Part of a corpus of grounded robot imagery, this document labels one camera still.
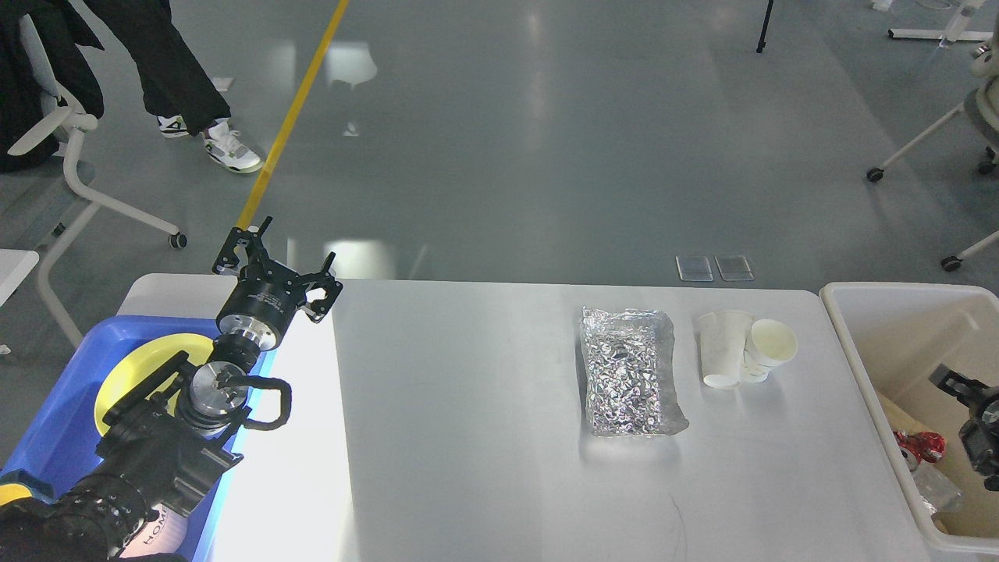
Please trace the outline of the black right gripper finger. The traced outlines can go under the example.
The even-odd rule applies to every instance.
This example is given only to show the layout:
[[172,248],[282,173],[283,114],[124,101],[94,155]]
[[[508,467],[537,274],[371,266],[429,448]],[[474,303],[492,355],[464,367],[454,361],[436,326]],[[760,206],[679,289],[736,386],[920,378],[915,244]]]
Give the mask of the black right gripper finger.
[[965,377],[947,366],[937,366],[929,375],[929,381],[966,407],[978,407],[996,396],[995,386]]

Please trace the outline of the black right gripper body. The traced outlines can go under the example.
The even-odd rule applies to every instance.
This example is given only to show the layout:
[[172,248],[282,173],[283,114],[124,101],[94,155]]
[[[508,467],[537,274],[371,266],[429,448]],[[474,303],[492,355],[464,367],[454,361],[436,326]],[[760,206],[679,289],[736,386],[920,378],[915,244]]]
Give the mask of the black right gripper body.
[[969,463],[983,477],[985,489],[998,491],[998,402],[997,398],[969,409],[969,419],[959,437]]

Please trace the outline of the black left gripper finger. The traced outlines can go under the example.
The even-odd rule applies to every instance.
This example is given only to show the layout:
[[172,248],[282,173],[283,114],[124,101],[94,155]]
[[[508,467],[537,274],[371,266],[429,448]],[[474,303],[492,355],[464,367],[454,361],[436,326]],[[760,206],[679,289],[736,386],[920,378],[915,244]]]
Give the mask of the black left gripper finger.
[[329,252],[320,270],[297,277],[297,310],[313,323],[327,317],[342,292],[342,282],[332,274],[335,259],[336,252]]
[[263,234],[270,224],[271,218],[265,217],[260,226],[246,229],[234,226],[215,257],[211,273],[234,276],[238,282],[270,278],[270,255],[263,243]]

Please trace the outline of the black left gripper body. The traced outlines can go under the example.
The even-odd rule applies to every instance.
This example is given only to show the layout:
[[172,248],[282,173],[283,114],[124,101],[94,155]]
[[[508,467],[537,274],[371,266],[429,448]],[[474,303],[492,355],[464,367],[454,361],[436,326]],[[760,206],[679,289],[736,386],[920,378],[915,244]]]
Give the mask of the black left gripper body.
[[290,269],[263,269],[241,276],[215,320],[220,333],[242,336],[260,350],[279,347],[304,303],[297,277]]

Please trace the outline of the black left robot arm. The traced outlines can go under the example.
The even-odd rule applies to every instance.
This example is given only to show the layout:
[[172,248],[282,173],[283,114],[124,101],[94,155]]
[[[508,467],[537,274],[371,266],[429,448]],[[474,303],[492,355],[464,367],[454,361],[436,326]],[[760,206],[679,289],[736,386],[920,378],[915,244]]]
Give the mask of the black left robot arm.
[[236,285],[215,318],[220,334],[207,360],[180,350],[104,413],[100,464],[53,502],[17,499],[2,508],[4,561],[114,561],[161,512],[186,517],[243,455],[228,451],[240,429],[272,431],[290,419],[293,391],[253,375],[277,349],[296,313],[321,322],[343,284],[335,252],[300,273],[271,259],[257,229],[235,226],[213,266]]

